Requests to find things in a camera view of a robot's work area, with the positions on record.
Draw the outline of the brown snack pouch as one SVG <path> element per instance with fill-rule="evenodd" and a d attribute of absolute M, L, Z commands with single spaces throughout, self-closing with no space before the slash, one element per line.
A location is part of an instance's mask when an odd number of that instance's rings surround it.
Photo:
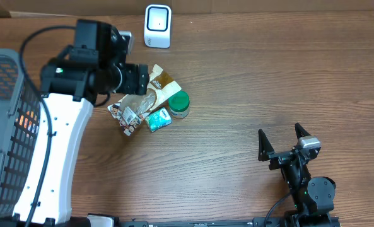
<path fill-rule="evenodd" d="M 112 117 L 119 121 L 123 133 L 131 136 L 149 114 L 181 89 L 163 68 L 155 64 L 149 74 L 145 95 L 125 95 L 107 108 Z"/>

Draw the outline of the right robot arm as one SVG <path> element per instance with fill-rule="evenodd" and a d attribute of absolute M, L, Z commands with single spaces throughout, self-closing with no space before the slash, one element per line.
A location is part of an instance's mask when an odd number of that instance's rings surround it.
<path fill-rule="evenodd" d="M 258 130 L 259 161 L 268 161 L 270 170 L 280 170 L 289 192 L 278 200 L 263 218 L 254 218 L 254 226 L 340 226 L 339 218 L 332 217 L 336 183 L 329 177 L 311 177 L 307 164 L 321 150 L 319 139 L 308 133 L 299 123 L 295 124 L 297 144 L 291 150 L 274 151 L 265 132 Z M 284 216 L 272 218 L 271 214 L 287 198 L 295 205 Z"/>

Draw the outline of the orange snack packet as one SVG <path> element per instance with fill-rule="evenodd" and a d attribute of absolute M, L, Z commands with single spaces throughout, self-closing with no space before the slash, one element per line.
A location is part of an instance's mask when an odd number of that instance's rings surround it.
<path fill-rule="evenodd" d="M 24 129 L 26 137 L 29 137 L 30 133 L 36 134 L 38 132 L 38 116 L 33 111 L 27 111 L 25 115 L 20 115 L 15 122 Z"/>

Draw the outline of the teal tissue pack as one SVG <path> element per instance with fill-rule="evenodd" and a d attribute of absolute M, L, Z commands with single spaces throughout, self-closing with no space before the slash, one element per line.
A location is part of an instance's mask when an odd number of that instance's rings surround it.
<path fill-rule="evenodd" d="M 165 107 L 149 114 L 145 121 L 151 132 L 155 132 L 162 127 L 170 125 L 172 123 L 172 118 Z"/>

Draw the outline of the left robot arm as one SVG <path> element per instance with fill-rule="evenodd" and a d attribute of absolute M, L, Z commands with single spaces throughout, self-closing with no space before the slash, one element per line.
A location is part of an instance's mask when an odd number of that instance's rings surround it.
<path fill-rule="evenodd" d="M 71 189 L 97 96 L 143 95 L 148 68 L 129 64 L 129 31 L 78 20 L 74 42 L 30 79 L 23 50 L 0 49 L 0 226 L 120 226 L 104 214 L 74 217 Z"/>

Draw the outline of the green lid jar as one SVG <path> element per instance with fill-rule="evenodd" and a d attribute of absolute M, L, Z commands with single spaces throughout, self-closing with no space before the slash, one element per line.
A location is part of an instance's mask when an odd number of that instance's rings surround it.
<path fill-rule="evenodd" d="M 178 119 L 189 114 L 190 98 L 185 91 L 179 91 L 168 99 L 170 113 Z"/>

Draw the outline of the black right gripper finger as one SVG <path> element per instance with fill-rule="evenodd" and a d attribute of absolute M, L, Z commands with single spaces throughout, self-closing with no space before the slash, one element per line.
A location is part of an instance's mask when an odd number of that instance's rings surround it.
<path fill-rule="evenodd" d="M 270 155 L 273 155 L 275 153 L 274 148 L 272 147 L 265 132 L 262 129 L 258 130 L 258 135 L 259 135 L 258 160 L 259 161 L 270 160 Z"/>
<path fill-rule="evenodd" d="M 299 122 L 297 122 L 295 124 L 295 132 L 296 132 L 296 137 L 297 139 L 300 139 L 302 137 L 307 137 L 307 136 L 311 136 L 311 134 L 309 132 L 307 132 L 301 125 Z"/>

